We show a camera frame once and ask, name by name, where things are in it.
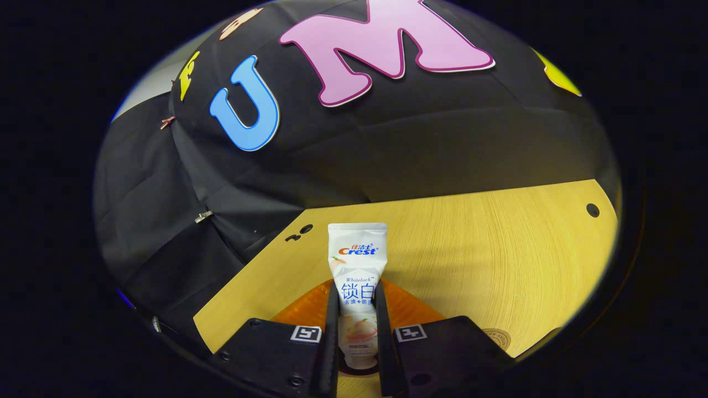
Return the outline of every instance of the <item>orange foam pad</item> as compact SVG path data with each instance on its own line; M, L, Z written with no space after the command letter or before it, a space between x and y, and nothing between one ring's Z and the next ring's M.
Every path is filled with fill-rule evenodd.
M391 331L397 327L445 319L431 306L399 286L384 278L381 278L381 283L384 284ZM317 285L278 312L271 321L281 324L319 326L324 330L324 322L327 317L327 299L331 286L332 279Z

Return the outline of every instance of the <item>wooden surface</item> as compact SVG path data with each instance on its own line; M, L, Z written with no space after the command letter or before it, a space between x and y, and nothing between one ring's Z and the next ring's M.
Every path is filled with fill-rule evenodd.
M591 217L588 203L600 209ZM594 180L305 210L195 316L212 352L331 278L327 224L386 222L383 277L446 317L510 335L516 357L580 309L602 276L617 218ZM312 231L285 241L300 228ZM378 376L339 377L339 397L379 397Z

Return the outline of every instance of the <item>white toothpaste tube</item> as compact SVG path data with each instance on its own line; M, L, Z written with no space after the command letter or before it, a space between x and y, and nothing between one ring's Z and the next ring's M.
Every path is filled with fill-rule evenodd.
M352 369L376 366L374 290L387 262L383 222L329 225L329 269L339 292L339 348Z

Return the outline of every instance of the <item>metal clip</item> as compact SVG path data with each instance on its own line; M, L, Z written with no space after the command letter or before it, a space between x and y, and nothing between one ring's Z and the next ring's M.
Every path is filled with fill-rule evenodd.
M165 127L167 127L170 123L172 123L172 120L175 120L174 116L170 116L169 118L162 120L162 126L160 127L160 130L163 130Z
M199 217L195 218L194 222L199 224L200 222L204 221L204 219L209 217L210 215L214 215L214 212L211 210L209 210L208 212L199 213Z

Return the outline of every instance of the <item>black cloth backdrop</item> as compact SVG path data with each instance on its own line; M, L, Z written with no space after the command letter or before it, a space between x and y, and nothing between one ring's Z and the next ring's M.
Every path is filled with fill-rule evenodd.
M587 100L553 85L510 33L458 6L426 5L496 66L424 71L404 35L402 79L344 55L373 87L327 108L312 66L278 38L318 13L365 21L366 2L277 1L232 33L238 40L219 41L221 28L206 39L184 101L177 79L171 93L111 123L96 167L94 219L125 294L205 348L193 315L304 209L590 178L617 207L614 157ZM214 94L229 87L239 117L256 121L245 91L229 80L250 55L280 106L278 131L256 152L238 149L209 112ZM160 130L170 115L176 119ZM215 215L196 224L206 210Z

